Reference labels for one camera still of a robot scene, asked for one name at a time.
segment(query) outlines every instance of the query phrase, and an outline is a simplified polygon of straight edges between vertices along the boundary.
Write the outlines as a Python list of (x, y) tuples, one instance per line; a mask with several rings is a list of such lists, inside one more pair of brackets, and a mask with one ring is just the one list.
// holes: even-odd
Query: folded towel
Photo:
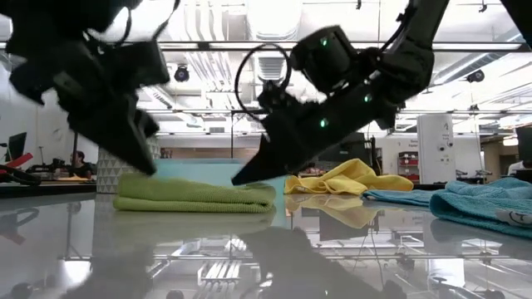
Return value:
[(275, 189), (268, 184), (220, 187), (186, 179), (156, 179), (123, 174), (113, 206), (151, 212), (266, 213)]
[(363, 196), (369, 200), (382, 201), (387, 203), (411, 204), (421, 207), (428, 207), (432, 195), (435, 191), (412, 190), (412, 191), (389, 191), (370, 190), (364, 192)]
[(486, 185), (449, 182), (431, 197), (430, 208), (438, 218), (496, 232), (532, 238), (532, 229), (515, 226), (498, 213), (532, 214), (532, 184), (504, 178)]
[(368, 189), (410, 191), (413, 183), (399, 175), (377, 176), (360, 159), (351, 159), (319, 178), (291, 176), (284, 185), (285, 194), (355, 194)]

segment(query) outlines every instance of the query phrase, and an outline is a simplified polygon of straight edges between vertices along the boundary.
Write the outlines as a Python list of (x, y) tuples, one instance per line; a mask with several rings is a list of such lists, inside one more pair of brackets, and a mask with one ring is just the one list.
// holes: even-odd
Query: desk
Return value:
[(23, 198), (29, 196), (79, 194), (96, 192), (96, 184), (80, 184), (77, 182), (42, 182), (39, 186), (20, 184), (0, 184), (0, 199)]

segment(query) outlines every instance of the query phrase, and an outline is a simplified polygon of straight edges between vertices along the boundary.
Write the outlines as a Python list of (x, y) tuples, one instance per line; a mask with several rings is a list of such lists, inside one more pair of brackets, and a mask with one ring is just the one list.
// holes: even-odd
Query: white ceiling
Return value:
[[(264, 24), (262, 26), (265, 28), (270, 30), (282, 28), (283, 20), (298, 17), (298, 38), (305, 37), (320, 27), (341, 25), (353, 42), (385, 41), (396, 30), (397, 15), (403, 11), (407, 3), (407, 0), (362, 0), (362, 7), (357, 10), (356, 0), (291, 0), (290, 9), (287, 9), (287, 2), (281, 0), (253, 1), (254, 4), (261, 3), (260, 13), (253, 14), (254, 22)], [(133, 13), (131, 39), (139, 40), (149, 37), (158, 24), (167, 18), (172, 2), (173, 0), (143, 2), (141, 7)], [(181, 2), (180, 10), (172, 18), (161, 41), (212, 41), (219, 40), (220, 34), (222, 39), (228, 41), (248, 40), (249, 29), (246, 14), (249, 6), (246, 0), (182, 0)], [(499, 1), (486, 0), (485, 2), (488, 3), (487, 10), (479, 12), (481, 0), (451, 0), (436, 34), (436, 41), (493, 42), (497, 41), (497, 37), (515, 28)], [(118, 38), (123, 32), (125, 21), (126, 13), (122, 13), (105, 38)], [(7, 37), (8, 32), (0, 30), (0, 36)], [(176, 109), (227, 110), (231, 106), (238, 108), (230, 92), (234, 84), (234, 74), (244, 54), (234, 51), (221, 53), (220, 56), (213, 55), (213, 53), (166, 52), (165, 57), (172, 70), (177, 64), (189, 64), (190, 80), (185, 83), (172, 81), (164, 86), (162, 91), (167, 94), (164, 96), (171, 99)], [(466, 52), (437, 52), (435, 75), (469, 55), (470, 53)], [(194, 60), (196, 63), (202, 61), (206, 66), (211, 65), (210, 67), (213, 68), (211, 76), (200, 78), (204, 74), (200, 75), (194, 71), (193, 66), (190, 65), (194, 62), (192, 61), (194, 56), (197, 56)], [(223, 67), (220, 65), (212, 66), (213, 60), (226, 62), (228, 71), (222, 71)], [(470, 84), (464, 81), (453, 81), (443, 86), (432, 87), (430, 93), (420, 94), (409, 100), (406, 108), (408, 110), (466, 110), (470, 105), (478, 104), (481, 110), (529, 109), (532, 106), (532, 101), (530, 101), (532, 85), (529, 85), (528, 78), (532, 75), (532, 69), (527, 64), (531, 61), (530, 53), (509, 54), (481, 68), (485, 73), (483, 82)], [(260, 92), (260, 88), (256, 86), (260, 81), (255, 69), (249, 64), (244, 68), (240, 80), (242, 97), (245, 102), (252, 104), (254, 92)], [(217, 89), (223, 92), (211, 92)], [(297, 72), (291, 78), (289, 91), (304, 100), (323, 98)], [(150, 110), (166, 108), (146, 93), (140, 93), (140, 107)], [(165, 122), (162, 127), (166, 132), (203, 130), (187, 127), (180, 121), (184, 118), (179, 115), (166, 114), (156, 117)], [(401, 128), (414, 125), (415, 117), (416, 115), (399, 115), (397, 123)], [(501, 115), (479, 115), (476, 120), (472, 120), (468, 115), (457, 115), (455, 131), (471, 132), (474, 123), (493, 125), (497, 128), (496, 121), (500, 117)], [(246, 121), (241, 120), (239, 124), (242, 125)], [(239, 130), (255, 131), (259, 128), (249, 124), (242, 126)], [(369, 130), (370, 132), (380, 131), (375, 125), (372, 125)]]

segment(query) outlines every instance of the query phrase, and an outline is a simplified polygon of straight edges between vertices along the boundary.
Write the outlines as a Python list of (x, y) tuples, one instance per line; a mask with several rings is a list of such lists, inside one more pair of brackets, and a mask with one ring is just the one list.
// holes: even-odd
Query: person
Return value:
[(70, 175), (77, 176), (84, 179), (91, 179), (92, 167), (90, 163), (85, 162), (85, 154), (78, 150), (74, 157), (71, 156), (72, 167)]
[(508, 167), (508, 175), (516, 175), (517, 170), (532, 169), (532, 160), (523, 160), (517, 163), (513, 163)]

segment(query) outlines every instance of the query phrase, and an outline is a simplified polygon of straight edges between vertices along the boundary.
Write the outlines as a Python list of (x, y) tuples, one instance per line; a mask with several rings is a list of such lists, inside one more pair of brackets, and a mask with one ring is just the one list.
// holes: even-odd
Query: ceiling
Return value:
[[(397, 28), (397, 15), (407, 0), (182, 0), (162, 42), (197, 41), (289, 41), (298, 40), (320, 27), (341, 25), (352, 42), (384, 42)], [(435, 42), (461, 42), (458, 48), (496, 49), (497, 45), (475, 42), (520, 42), (504, 7), (496, 0), (451, 0)], [(173, 4), (168, 0), (144, 1), (132, 14), (131, 40), (149, 37), (168, 16)], [(103, 39), (120, 38), (126, 23), (121, 13)], [(0, 36), (9, 36), (9, 21), (0, 21)], [(165, 52), (172, 74), (178, 65), (187, 65), (190, 79), (140, 92), (139, 107), (149, 110), (160, 121), (161, 132), (203, 134), (230, 131), (230, 109), (238, 109), (233, 95), (234, 76), (245, 52)], [(470, 52), (437, 52), (432, 87), (406, 103), (406, 110), (419, 113), (400, 114), (398, 132), (415, 132), (416, 117), (429, 110), (467, 110), (477, 104), (480, 110), (529, 110), (532, 107), (532, 75), (530, 53), (491, 55)], [(485, 73), (484, 81), (468, 83), (463, 77), (475, 70)], [(261, 91), (259, 78), (278, 79), (283, 76), (279, 54), (263, 52), (244, 68), (240, 79), (241, 98), (246, 105), (257, 105)], [(324, 95), (298, 72), (290, 80), (288, 91), (300, 100), (324, 100)], [(184, 113), (172, 113), (183, 110)], [(472, 117), (456, 114), (455, 132), (493, 133), (528, 122), (526, 114), (481, 114)], [(236, 117), (234, 131), (257, 133), (260, 126), (246, 118)], [(364, 132), (383, 134), (376, 125), (362, 128)]]

